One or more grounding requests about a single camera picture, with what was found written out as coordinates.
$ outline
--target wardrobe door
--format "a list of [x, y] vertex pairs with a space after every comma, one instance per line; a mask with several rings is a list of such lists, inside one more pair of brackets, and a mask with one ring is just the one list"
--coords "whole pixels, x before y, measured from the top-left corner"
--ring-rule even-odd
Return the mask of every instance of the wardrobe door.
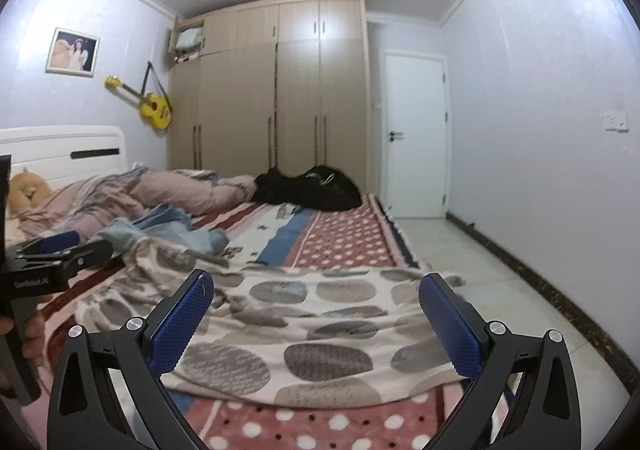
[[362, 4], [359, 0], [320, 2], [321, 40], [361, 40]]
[[278, 45], [278, 168], [300, 175], [321, 162], [319, 42]]
[[238, 15], [236, 48], [277, 42], [279, 13], [278, 5], [241, 10]]
[[319, 33], [318, 2], [280, 5], [280, 42], [317, 40]]
[[366, 191], [367, 88], [361, 40], [320, 42], [322, 159], [340, 168]]
[[168, 131], [169, 168], [196, 168], [196, 125], [200, 93], [200, 61], [174, 65], [170, 100], [174, 109]]
[[236, 49], [233, 65], [236, 173], [257, 176], [275, 166], [276, 44]]
[[204, 20], [204, 41], [200, 54], [228, 51], [236, 47], [238, 11], [213, 13]]
[[233, 148], [238, 147], [234, 122], [233, 51], [201, 56], [198, 142], [202, 169], [235, 175]]
[[201, 58], [202, 167], [257, 176], [274, 165], [275, 44]]

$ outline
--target guitar strap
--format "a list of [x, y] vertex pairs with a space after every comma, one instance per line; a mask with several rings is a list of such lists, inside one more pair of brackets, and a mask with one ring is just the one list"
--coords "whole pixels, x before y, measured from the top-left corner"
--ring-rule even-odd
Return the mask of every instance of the guitar strap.
[[169, 110], [173, 114], [174, 113], [174, 107], [171, 106], [171, 101], [169, 101], [169, 96], [166, 95], [166, 92], [164, 90], [164, 86], [162, 86], [160, 78], [158, 78], [158, 74], [156, 73], [156, 70], [154, 68], [154, 64], [152, 64], [151, 62], [146, 62], [145, 81], [142, 82], [142, 90], [140, 91], [140, 94], [142, 94], [143, 96], [145, 95], [146, 82], [149, 80], [149, 72], [153, 72], [154, 77], [156, 78], [156, 83], [158, 84], [158, 86], [160, 87], [160, 91], [162, 92], [162, 97], [164, 97], [164, 99], [166, 99], [166, 103], [169, 106]]

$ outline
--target human hand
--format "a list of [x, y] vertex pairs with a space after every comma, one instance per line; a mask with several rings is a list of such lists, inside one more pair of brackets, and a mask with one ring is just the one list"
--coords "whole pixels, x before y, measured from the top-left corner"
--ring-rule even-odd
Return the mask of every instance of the human hand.
[[[14, 328], [14, 321], [11, 318], [0, 315], [0, 335], [9, 334]], [[44, 365], [44, 317], [42, 313], [37, 312], [36, 315], [27, 322], [25, 327], [25, 335], [29, 340], [22, 346], [22, 356], [35, 365], [41, 367]], [[13, 385], [0, 369], [0, 392], [10, 393]]]

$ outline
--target yellow guitar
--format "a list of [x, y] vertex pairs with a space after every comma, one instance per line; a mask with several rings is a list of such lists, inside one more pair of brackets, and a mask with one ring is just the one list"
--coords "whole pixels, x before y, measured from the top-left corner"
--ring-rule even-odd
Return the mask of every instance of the yellow guitar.
[[136, 96], [140, 100], [140, 115], [146, 118], [154, 128], [164, 130], [170, 125], [172, 109], [165, 97], [160, 97], [153, 92], [143, 96], [129, 85], [122, 83], [122, 80], [116, 76], [109, 76], [104, 84], [113, 88], [123, 88], [129, 94]]

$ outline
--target black clothing pile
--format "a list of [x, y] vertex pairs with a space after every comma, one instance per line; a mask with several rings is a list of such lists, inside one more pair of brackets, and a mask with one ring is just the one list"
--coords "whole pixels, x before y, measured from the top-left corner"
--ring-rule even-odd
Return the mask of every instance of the black clothing pile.
[[257, 176], [255, 184], [253, 200], [258, 203], [291, 203], [321, 211], [345, 211], [362, 205], [358, 187], [331, 166], [314, 166], [297, 177], [287, 177], [271, 168]]

